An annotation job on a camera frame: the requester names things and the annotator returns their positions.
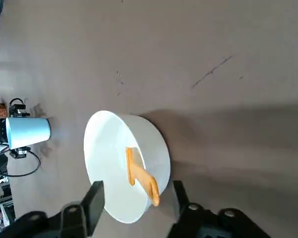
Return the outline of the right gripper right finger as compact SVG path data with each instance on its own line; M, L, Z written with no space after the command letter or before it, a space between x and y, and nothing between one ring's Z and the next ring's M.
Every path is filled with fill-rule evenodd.
M218 213L189 201L180 180L173 181L177 201L177 221L172 225L174 238L268 238L269 235L246 214L235 208Z

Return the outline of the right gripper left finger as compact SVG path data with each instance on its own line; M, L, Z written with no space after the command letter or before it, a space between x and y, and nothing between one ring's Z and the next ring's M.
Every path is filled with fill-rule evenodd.
M82 201L72 202L48 217L33 211L15 222L15 238L88 238L93 235L104 208L104 183L95 181Z

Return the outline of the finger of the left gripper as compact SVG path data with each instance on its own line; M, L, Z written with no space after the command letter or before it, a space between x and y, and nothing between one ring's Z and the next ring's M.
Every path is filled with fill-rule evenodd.
M30 117L26 105L20 98L13 98L9 103L9 117Z
M30 147L21 147L21 148L11 149L9 154L14 159L22 159L27 157L28 151L30 151Z

